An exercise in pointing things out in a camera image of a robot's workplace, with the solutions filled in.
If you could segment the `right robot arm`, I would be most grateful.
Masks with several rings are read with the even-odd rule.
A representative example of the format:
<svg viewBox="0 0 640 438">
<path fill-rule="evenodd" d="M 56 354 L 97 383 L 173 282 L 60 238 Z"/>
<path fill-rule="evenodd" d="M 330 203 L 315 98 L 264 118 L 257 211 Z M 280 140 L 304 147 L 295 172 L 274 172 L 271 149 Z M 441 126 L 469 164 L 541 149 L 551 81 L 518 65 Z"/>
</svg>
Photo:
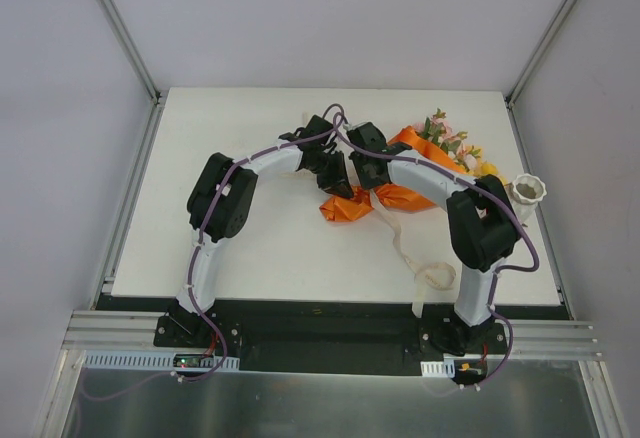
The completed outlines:
<svg viewBox="0 0 640 438">
<path fill-rule="evenodd" d="M 363 187 L 396 184 L 446 211 L 451 246 L 462 263 L 461 279 L 450 321 L 432 332 L 431 344 L 454 356 L 473 352 L 495 322 L 495 272 L 520 239 L 500 179 L 489 175 L 470 182 L 405 143 L 387 144 L 370 122 L 350 128 L 347 137 Z"/>
</svg>

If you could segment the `orange wrapping paper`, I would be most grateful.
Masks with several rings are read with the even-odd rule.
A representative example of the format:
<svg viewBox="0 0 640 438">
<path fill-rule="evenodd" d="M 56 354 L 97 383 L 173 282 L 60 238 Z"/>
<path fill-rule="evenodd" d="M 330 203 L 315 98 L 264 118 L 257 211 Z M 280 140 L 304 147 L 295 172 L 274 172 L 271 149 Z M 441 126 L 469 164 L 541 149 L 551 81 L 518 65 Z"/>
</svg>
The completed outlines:
<svg viewBox="0 0 640 438">
<path fill-rule="evenodd" d="M 410 145 L 412 149 L 418 151 L 424 158 L 433 161 L 427 150 L 428 143 L 416 136 L 411 125 L 403 128 L 389 141 L 390 144 L 396 142 Z M 451 162 L 447 163 L 446 158 L 436 158 L 433 162 L 448 170 L 460 172 L 453 167 Z M 354 186 L 353 191 L 354 196 L 352 198 L 331 196 L 320 206 L 320 212 L 323 217 L 329 222 L 354 222 L 369 214 L 373 210 L 370 192 L 359 186 Z M 386 208 L 405 212 L 420 212 L 435 206 L 433 202 L 419 193 L 395 184 L 379 186 L 374 188 L 373 192 L 378 201 Z"/>
</svg>

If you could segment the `flower bunch pink yellow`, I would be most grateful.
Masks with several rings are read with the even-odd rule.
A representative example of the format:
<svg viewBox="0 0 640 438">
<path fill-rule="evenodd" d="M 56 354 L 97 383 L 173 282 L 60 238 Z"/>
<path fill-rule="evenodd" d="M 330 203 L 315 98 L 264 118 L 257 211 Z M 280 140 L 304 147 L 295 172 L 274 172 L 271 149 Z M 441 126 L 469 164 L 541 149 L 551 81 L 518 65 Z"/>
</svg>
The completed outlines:
<svg viewBox="0 0 640 438">
<path fill-rule="evenodd" d="M 433 161 L 436 158 L 446 158 L 446 162 L 451 162 L 460 172 L 476 178 L 494 175 L 503 184 L 507 183 L 498 168 L 484 157 L 483 149 L 469 144 L 468 132 L 454 129 L 447 113 L 441 108 L 437 108 L 434 114 L 423 121 L 412 124 L 411 128 L 419 139 L 428 143 L 427 150 Z"/>
</svg>

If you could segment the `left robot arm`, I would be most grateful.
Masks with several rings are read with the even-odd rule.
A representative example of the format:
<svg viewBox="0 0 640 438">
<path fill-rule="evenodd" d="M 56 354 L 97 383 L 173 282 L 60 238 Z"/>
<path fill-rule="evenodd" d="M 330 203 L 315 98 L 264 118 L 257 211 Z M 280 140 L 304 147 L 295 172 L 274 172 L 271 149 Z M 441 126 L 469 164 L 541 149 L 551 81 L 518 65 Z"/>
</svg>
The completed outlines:
<svg viewBox="0 0 640 438">
<path fill-rule="evenodd" d="M 158 324 L 165 331 L 162 338 L 199 347 L 218 334 L 203 317 L 215 302 L 218 258 L 244 227 L 259 182 L 307 170 L 320 190 L 341 198 L 354 196 L 336 140 L 337 127 L 315 115 L 305 127 L 240 160 L 221 153 L 210 156 L 187 200 L 191 258 L 183 287 Z"/>
</svg>

